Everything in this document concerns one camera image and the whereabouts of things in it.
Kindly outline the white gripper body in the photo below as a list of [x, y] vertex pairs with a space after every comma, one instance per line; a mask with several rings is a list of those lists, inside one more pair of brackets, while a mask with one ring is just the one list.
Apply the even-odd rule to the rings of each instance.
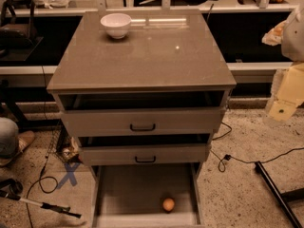
[[267, 118], [288, 121], [304, 103], [304, 63], [293, 62], [287, 69], [278, 69], [273, 78], [271, 98], [266, 104]]

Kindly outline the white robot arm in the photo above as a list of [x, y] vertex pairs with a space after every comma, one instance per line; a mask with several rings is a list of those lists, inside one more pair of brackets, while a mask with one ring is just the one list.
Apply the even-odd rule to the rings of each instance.
[[304, 8], [296, 7], [285, 21], [263, 36], [262, 42], [281, 45], [282, 55], [292, 61], [287, 69], [276, 71], [265, 108], [269, 119], [286, 122], [304, 103]]

